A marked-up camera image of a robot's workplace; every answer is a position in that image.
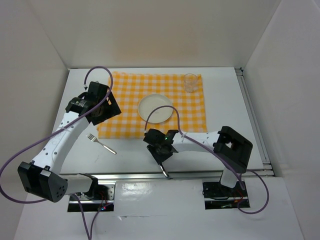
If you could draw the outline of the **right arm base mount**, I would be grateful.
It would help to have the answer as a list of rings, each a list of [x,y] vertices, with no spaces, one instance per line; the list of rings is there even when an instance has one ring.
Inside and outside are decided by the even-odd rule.
[[[203,182],[202,195],[206,210],[222,210],[249,208],[250,202],[247,190],[243,190],[239,182],[234,188],[221,185],[218,181]]]

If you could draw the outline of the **silver fork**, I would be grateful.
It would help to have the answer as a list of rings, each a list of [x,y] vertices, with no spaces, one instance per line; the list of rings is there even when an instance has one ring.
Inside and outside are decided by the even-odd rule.
[[[94,136],[93,134],[91,133],[87,133],[86,134],[86,137],[92,141],[93,143],[98,143],[99,145],[101,145],[103,148],[105,148],[106,150],[108,150],[110,153],[112,153],[113,155],[116,155],[117,152],[115,150],[113,150],[112,148],[110,148],[109,146],[103,144],[102,142],[100,142],[98,140],[98,138],[96,136]]]

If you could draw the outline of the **silver spoon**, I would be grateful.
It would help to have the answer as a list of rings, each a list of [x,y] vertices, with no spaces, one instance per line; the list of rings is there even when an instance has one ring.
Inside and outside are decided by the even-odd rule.
[[[165,168],[164,168],[164,166],[163,166],[162,163],[159,164],[159,167],[160,167],[163,175],[164,175],[167,179],[170,179],[171,177],[170,177],[169,173],[165,170]]]

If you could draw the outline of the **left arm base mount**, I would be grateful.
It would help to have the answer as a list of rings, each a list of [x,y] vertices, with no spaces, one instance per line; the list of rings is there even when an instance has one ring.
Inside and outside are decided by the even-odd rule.
[[[87,196],[82,192],[77,192],[83,211],[85,213],[113,212],[115,208],[114,199],[116,192],[115,182],[102,182],[96,190],[94,196]]]

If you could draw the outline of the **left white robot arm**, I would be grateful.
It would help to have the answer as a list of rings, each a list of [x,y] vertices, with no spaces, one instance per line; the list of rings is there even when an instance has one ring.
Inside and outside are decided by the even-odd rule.
[[[56,203],[63,196],[81,193],[92,200],[104,190],[98,179],[86,173],[61,176],[62,165],[80,134],[89,126],[97,125],[121,110],[109,87],[95,87],[72,98],[56,132],[29,163],[18,166],[18,175],[27,193]]]

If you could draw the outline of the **yellow white checkered cloth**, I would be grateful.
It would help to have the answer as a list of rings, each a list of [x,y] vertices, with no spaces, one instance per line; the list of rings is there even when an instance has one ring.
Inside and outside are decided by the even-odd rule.
[[[196,74],[196,91],[188,93],[184,86],[184,74],[135,74],[112,72],[112,94],[121,114],[97,127],[100,139],[138,139],[144,136],[145,126],[165,133],[181,128],[184,132],[206,132],[206,111],[201,74]],[[146,123],[139,115],[139,102],[151,94],[167,97],[177,113],[164,122]]]

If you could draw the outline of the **clear plastic cup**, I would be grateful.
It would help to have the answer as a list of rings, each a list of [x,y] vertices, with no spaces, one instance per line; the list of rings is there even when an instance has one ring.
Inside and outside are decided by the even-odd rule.
[[[184,89],[187,93],[193,93],[198,90],[198,77],[193,73],[185,74],[183,77]]]

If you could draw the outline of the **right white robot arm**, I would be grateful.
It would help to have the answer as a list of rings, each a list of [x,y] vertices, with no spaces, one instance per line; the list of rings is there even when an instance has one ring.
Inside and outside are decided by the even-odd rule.
[[[166,134],[151,128],[144,133],[143,141],[161,168],[174,153],[210,153],[224,165],[218,184],[220,194],[230,196],[237,184],[245,188],[241,176],[247,171],[253,144],[229,126],[214,132],[169,130]]]

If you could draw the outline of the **cream round plate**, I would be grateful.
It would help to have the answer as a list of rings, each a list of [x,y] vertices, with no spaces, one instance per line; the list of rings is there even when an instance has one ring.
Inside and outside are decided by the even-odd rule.
[[[159,124],[168,120],[173,109],[171,100],[162,94],[150,94],[142,98],[137,106],[140,117],[148,123]]]

